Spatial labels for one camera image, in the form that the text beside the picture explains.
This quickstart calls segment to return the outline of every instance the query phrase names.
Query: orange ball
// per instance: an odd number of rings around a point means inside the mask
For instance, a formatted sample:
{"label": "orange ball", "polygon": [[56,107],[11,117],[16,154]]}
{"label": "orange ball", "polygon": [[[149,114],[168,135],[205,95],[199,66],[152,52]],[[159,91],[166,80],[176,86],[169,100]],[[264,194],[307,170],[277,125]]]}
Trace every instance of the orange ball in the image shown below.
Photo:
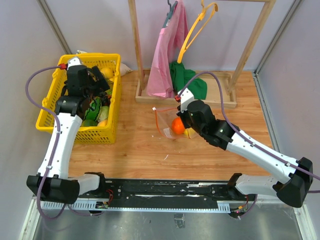
{"label": "orange ball", "polygon": [[186,130],[180,117],[177,117],[172,121],[171,128],[175,134],[183,134]]}

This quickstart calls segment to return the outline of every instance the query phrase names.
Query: yellow hanger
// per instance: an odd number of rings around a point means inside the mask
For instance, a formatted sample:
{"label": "yellow hanger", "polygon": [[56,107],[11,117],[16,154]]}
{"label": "yellow hanger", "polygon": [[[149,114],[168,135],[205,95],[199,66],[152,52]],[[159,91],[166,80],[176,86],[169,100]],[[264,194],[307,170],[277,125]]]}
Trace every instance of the yellow hanger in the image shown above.
{"label": "yellow hanger", "polygon": [[[199,16],[197,17],[197,19],[195,20],[194,24],[192,25],[188,35],[186,36],[185,40],[184,40],[184,43],[182,45],[182,48],[180,50],[180,53],[179,53],[179,56],[178,56],[178,64],[181,63],[182,61],[182,58],[185,54],[185,52],[188,50],[188,48],[190,47],[190,45],[194,42],[194,40],[197,38],[197,36],[199,35],[199,33],[202,31],[202,29],[204,29],[204,27],[207,25],[207,23],[209,22],[209,20],[213,17],[213,15],[218,12],[218,5],[215,3],[215,2],[212,2],[210,3],[208,6],[205,7],[205,4],[204,4],[204,0],[201,0],[201,6],[202,6],[202,12],[199,14]],[[211,12],[211,15],[209,16],[208,20],[203,24],[203,26],[200,28],[200,30],[196,33],[196,35],[192,38],[192,40],[190,41],[190,43],[187,45],[188,43],[188,40],[192,34],[192,32],[195,30],[196,28],[196,25],[198,24],[198,22],[200,22],[201,20],[204,19],[206,13],[207,13],[207,10],[211,7],[212,7],[212,12]]]}

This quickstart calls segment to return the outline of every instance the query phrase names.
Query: gray floor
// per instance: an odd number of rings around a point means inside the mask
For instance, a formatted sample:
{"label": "gray floor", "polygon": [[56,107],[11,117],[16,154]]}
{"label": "gray floor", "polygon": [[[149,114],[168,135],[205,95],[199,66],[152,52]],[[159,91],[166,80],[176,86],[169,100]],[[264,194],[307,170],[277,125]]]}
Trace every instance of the gray floor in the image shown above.
{"label": "gray floor", "polygon": [[57,220],[46,221],[46,226],[40,219],[33,240],[302,239],[294,209],[283,204],[256,205],[242,220],[225,213],[186,213],[184,228],[177,228],[174,217],[172,212],[106,212],[81,217],[66,210]]}

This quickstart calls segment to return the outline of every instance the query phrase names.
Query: wooden frame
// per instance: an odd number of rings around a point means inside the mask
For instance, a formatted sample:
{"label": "wooden frame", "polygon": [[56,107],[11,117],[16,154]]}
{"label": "wooden frame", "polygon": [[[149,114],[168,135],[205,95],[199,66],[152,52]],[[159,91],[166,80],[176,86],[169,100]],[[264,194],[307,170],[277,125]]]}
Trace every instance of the wooden frame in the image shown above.
{"label": "wooden frame", "polygon": [[[222,82],[227,83],[225,86],[224,92],[227,95],[227,99],[225,99],[225,96],[223,96],[224,106],[226,108],[235,108],[237,105],[236,100],[236,91],[235,86],[237,83],[237,80],[243,71],[247,60],[257,42],[257,39],[270,15],[271,10],[273,9],[276,0],[223,0],[223,1],[232,1],[232,2],[258,2],[258,3],[264,3],[262,10],[260,12],[260,15],[253,27],[252,33],[249,37],[248,42],[246,43],[246,46],[243,50],[243,53],[240,57],[240,60],[236,66],[236,69],[234,73],[231,75],[231,73],[226,72],[214,72],[216,75],[218,74],[219,79],[222,80]],[[176,105],[176,101],[173,98],[166,98],[161,99],[158,97],[153,96],[147,96],[144,93],[144,90],[146,88],[149,72],[148,69],[143,68],[143,62],[142,62],[142,56],[141,56],[141,47],[140,47],[140,39],[139,39],[139,31],[138,31],[138,20],[137,20],[137,11],[136,11],[136,3],[135,0],[128,0],[129,9],[130,9],[130,17],[131,17],[131,24],[132,24],[132,32],[133,32],[133,39],[134,39],[134,47],[135,47],[135,55],[136,55],[136,62],[138,67],[138,77],[139,82],[137,85],[135,100],[138,103],[149,103],[149,104],[168,104],[168,105]],[[212,92],[216,92],[215,89],[209,89],[208,87],[208,93],[207,96],[212,94]],[[220,97],[215,96],[216,99],[213,100],[204,100],[205,103],[209,104],[211,107],[220,107]]]}

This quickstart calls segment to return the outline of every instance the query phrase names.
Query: clothes hanger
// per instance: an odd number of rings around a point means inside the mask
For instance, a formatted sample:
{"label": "clothes hanger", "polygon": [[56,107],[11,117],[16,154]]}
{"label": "clothes hanger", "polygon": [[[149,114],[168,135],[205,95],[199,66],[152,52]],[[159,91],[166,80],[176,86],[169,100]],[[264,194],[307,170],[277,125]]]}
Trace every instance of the clothes hanger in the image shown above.
{"label": "clothes hanger", "polygon": [[[185,52],[188,50],[188,48],[190,47],[190,45],[194,42],[194,40],[197,38],[197,36],[199,35],[199,33],[202,31],[202,29],[204,29],[204,27],[207,25],[207,23],[210,21],[210,19],[213,17],[213,15],[218,12],[218,5],[215,2],[210,3],[208,6],[205,7],[204,4],[204,0],[201,0],[201,6],[202,6],[202,12],[198,15],[197,19],[195,20],[194,24],[192,25],[188,35],[186,36],[184,43],[182,45],[182,48],[180,50],[179,56],[178,56],[178,64],[181,63],[182,58],[185,54]],[[206,16],[207,10],[212,6],[212,12],[209,16],[209,18],[207,19],[207,21],[203,24],[203,26],[200,28],[200,30],[196,33],[196,35],[192,38],[192,40],[190,41],[190,43],[187,45],[188,40],[192,34],[192,32],[195,30],[196,25],[198,24],[198,22],[200,22],[201,20],[204,19],[204,17]]]}
{"label": "clothes hanger", "polygon": [[164,24],[162,26],[163,29],[167,27],[168,20],[170,20],[172,18],[172,15],[174,14],[175,7],[178,4],[178,1],[175,1],[174,4],[171,6],[170,0],[167,0],[167,2],[169,5],[169,12],[166,14],[166,19],[165,19]]}

